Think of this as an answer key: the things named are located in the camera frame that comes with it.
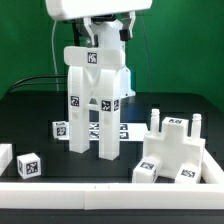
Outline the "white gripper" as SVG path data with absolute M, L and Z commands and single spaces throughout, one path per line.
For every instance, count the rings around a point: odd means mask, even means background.
M 121 14 L 120 39 L 124 42 L 133 37 L 136 15 L 134 11 L 149 9 L 152 0 L 45 0 L 48 14 L 55 21 L 84 18 L 86 45 L 98 46 L 98 36 L 91 28 L 91 18 L 98 15 Z

